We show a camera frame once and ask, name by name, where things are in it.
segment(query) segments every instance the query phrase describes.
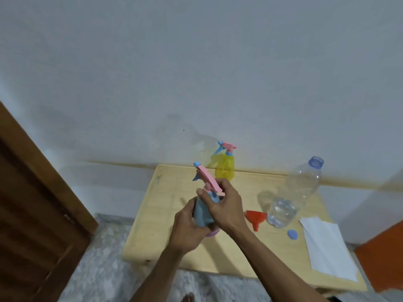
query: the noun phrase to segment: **table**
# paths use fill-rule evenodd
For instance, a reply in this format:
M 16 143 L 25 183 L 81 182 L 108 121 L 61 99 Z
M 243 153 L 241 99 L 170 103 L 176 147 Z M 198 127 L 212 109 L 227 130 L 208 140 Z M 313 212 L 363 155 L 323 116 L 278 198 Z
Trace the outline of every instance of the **table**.
M 214 175 L 214 169 L 209 169 L 209 172 Z M 168 242 L 175 213 L 182 209 L 190 198 L 196 196 L 198 187 L 204 186 L 201 180 L 192 181 L 195 174 L 194 167 L 157 166 L 124 246 L 125 261 L 142 265 L 159 258 Z M 285 176 L 235 172 L 231 183 L 242 197 L 244 210 L 267 211 L 274 195 L 284 186 Z M 263 222 L 259 232 L 255 234 L 305 282 L 323 289 L 322 292 L 327 289 L 366 291 L 367 286 L 360 272 L 357 272 L 358 282 L 354 282 L 312 270 L 304 230 L 299 219 L 313 216 L 332 222 L 317 193 L 309 199 L 305 208 L 300 210 L 288 227 L 276 229 Z M 288 229 L 295 229 L 299 238 L 289 239 Z M 244 254 L 222 230 L 213 238 L 204 239 L 197 249 L 186 254 L 179 267 L 256 278 Z

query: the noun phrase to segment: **plastic bottle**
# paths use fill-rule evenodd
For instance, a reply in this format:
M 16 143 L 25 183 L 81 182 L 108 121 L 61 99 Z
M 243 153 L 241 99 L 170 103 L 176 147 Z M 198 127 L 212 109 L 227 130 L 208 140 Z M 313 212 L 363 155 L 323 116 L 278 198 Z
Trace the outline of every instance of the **plastic bottle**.
M 226 152 L 224 155 L 221 155 L 222 157 L 220 157 L 219 159 L 215 175 L 216 178 L 227 178 L 229 181 L 231 181 L 231 179 L 234 178 L 235 174 L 233 150 L 237 147 L 229 143 L 224 143 L 222 141 L 219 141 L 219 145 L 219 148 L 214 154 L 216 155 L 224 149 L 226 149 Z
M 283 228 L 294 219 L 319 187 L 323 159 L 313 156 L 308 163 L 289 172 L 285 188 L 273 199 L 267 221 L 276 228 Z
M 196 176 L 194 177 L 193 181 L 196 181 L 198 179 L 203 180 L 203 182 L 205 183 L 204 190 L 210 195 L 211 199 L 215 203 L 219 203 L 220 198 L 217 193 L 222 192 L 222 189 L 219 187 L 216 180 L 213 178 L 213 176 L 210 175 L 207 169 L 199 162 L 194 162 L 193 165 L 197 169 Z M 214 223 L 214 220 L 211 217 L 210 212 L 208 211 L 204 202 L 199 197 L 196 200 L 193 219 L 195 220 L 196 225 L 198 225 L 199 227 L 209 226 L 210 224 Z M 220 229 L 217 229 L 207 236 L 208 237 L 214 236 L 219 232 L 219 230 Z

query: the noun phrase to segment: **marble floor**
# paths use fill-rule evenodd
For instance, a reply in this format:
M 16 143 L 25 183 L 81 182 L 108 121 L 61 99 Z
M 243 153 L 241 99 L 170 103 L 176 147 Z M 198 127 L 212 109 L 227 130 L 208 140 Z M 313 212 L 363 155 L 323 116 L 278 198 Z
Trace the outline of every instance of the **marble floor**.
M 121 260 L 133 219 L 98 215 L 99 227 L 74 271 L 59 302 L 128 302 L 144 280 Z M 193 292 L 197 302 L 270 301 L 258 280 L 179 270 L 169 293 L 169 302 L 180 302 Z M 351 292 L 339 296 L 342 302 L 403 301 L 400 291 L 382 295 Z

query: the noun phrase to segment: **person's left hand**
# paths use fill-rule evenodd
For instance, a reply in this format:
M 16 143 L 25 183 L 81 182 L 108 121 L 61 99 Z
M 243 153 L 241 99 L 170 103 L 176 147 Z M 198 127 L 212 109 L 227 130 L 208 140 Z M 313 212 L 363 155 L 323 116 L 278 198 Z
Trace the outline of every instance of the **person's left hand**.
M 192 215 L 197 198 L 196 196 L 189 200 L 184 208 L 175 214 L 167 247 L 181 255 L 196 249 L 202 239 L 211 233 L 208 227 L 198 227 L 193 221 Z

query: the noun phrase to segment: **hand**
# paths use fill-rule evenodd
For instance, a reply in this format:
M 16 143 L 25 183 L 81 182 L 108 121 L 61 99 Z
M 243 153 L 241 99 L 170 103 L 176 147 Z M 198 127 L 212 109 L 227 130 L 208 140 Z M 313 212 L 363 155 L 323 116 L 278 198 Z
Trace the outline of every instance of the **hand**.
M 197 248 L 206 235 L 211 233 L 207 227 L 198 227 L 193 221 L 193 210 L 197 197 L 192 198 L 182 210 L 175 214 L 174 226 L 167 248 L 181 255 Z
M 203 189 L 198 188 L 196 190 L 214 221 L 229 236 L 234 235 L 236 231 L 249 230 L 243 214 L 242 198 L 237 190 L 229 183 L 228 179 L 216 178 L 216 181 L 225 193 L 224 198 L 219 203 L 211 200 L 208 193 Z

